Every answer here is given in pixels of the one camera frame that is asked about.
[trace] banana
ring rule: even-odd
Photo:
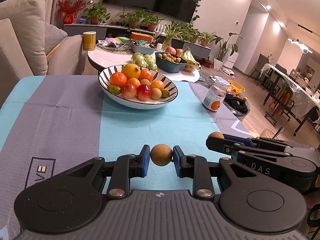
[[[183,52],[180,52],[178,54],[178,57],[182,57],[184,60],[188,62],[183,70],[193,72],[195,70],[201,69],[200,63],[196,62],[195,58],[191,54],[190,48],[186,48]]]

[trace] striped bowl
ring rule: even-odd
[[[121,72],[124,66],[125,65],[115,65],[115,66],[108,67],[104,71],[102,71],[99,75],[99,83],[102,86],[103,91],[108,95],[108,97],[110,97],[112,100],[116,101],[117,103],[127,107],[135,108],[135,109],[143,109],[143,110],[157,109],[172,102],[178,96],[178,89],[170,79],[166,78],[164,75],[160,74],[157,71],[153,71],[151,69],[144,68],[144,67],[140,67],[140,69],[150,70],[151,73],[154,75],[153,80],[161,80],[164,83],[164,89],[167,89],[170,92],[169,97],[160,98],[159,100],[149,99],[148,101],[141,101],[136,97],[132,99],[125,99],[122,97],[121,94],[120,95],[112,94],[108,90],[110,76],[115,72]]]

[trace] jar label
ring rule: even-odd
[[[219,109],[219,107],[221,106],[223,100],[224,100],[224,97],[221,97],[221,96],[218,96],[216,94],[209,92],[205,96],[205,99],[203,100],[203,104],[209,110],[216,112]]]

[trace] blue tablecloth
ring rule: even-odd
[[[13,210],[19,192],[88,159],[115,161],[138,154],[144,144],[163,143],[217,162],[223,155],[205,146],[211,132],[250,136],[224,105],[216,113],[202,106],[207,88],[174,83],[179,95],[172,103],[137,110],[112,101],[97,76],[21,80],[0,110],[0,237],[12,239],[20,232]],[[191,190],[192,180],[179,179],[173,163],[150,162],[147,177],[132,179],[131,188]]]

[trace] yellow can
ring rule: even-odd
[[[83,33],[83,50],[90,51],[96,48],[96,32]]]

